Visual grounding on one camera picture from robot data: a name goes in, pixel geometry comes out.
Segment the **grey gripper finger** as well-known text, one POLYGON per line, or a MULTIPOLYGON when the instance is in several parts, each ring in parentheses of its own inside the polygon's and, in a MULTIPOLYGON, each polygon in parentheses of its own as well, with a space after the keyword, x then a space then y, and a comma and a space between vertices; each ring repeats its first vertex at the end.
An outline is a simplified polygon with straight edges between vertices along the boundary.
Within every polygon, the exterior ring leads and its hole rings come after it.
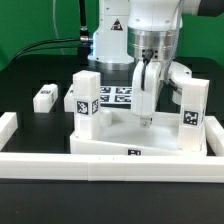
POLYGON ((141 117, 140 118, 140 127, 141 128, 149 128, 152 124, 152 117, 147 116, 147 117, 141 117))

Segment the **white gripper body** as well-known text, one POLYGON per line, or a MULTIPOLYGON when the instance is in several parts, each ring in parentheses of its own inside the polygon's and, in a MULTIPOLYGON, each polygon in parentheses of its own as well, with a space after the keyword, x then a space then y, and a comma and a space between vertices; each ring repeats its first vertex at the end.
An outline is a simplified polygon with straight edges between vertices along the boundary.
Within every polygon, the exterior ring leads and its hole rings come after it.
MULTIPOLYGON (((131 112, 138 117, 152 117, 163 87, 162 64, 151 61, 146 66, 144 81, 142 79, 143 67, 143 62, 139 61, 133 73, 131 112)), ((169 76, 181 88, 183 82, 192 77, 192 72, 186 66, 178 62, 172 62, 169 76)))

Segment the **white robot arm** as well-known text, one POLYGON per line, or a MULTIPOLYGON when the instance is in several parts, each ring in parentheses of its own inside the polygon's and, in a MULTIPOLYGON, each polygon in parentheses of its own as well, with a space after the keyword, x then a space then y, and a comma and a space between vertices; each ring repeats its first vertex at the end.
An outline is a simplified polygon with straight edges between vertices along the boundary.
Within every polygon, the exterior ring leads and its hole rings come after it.
POLYGON ((182 16, 223 13, 224 0, 99 0, 99 26, 88 60, 110 70, 135 66, 131 111, 148 127, 161 85, 182 93, 169 75, 182 16))

